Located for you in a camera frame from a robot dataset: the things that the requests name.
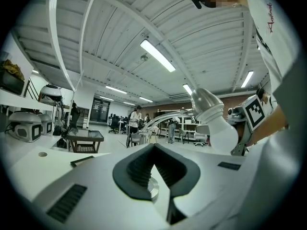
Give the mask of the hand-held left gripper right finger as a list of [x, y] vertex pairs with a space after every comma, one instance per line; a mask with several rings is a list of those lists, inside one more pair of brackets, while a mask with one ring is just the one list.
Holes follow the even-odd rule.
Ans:
[[163, 229], [212, 230], [230, 210], [219, 203], [222, 194], [235, 179], [244, 157], [203, 153], [172, 146], [155, 145], [155, 167], [168, 198], [159, 193], [158, 202], [166, 213]]

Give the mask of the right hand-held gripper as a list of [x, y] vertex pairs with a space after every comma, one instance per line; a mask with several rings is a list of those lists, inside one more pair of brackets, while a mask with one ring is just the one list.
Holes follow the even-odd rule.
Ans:
[[238, 143], [232, 156], [244, 156], [253, 131], [264, 121], [265, 113], [257, 95], [248, 97], [240, 105], [228, 109], [227, 122], [238, 131]]

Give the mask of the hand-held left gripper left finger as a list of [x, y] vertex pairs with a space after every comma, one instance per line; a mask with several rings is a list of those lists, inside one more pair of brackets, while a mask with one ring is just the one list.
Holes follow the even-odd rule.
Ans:
[[[127, 196], [113, 180], [113, 168], [146, 146], [97, 156], [52, 182], [34, 199], [54, 227], [68, 230], [164, 230], [167, 221], [151, 201]], [[69, 193], [79, 191], [72, 209], [64, 209], [64, 222], [51, 209], [59, 209]]]

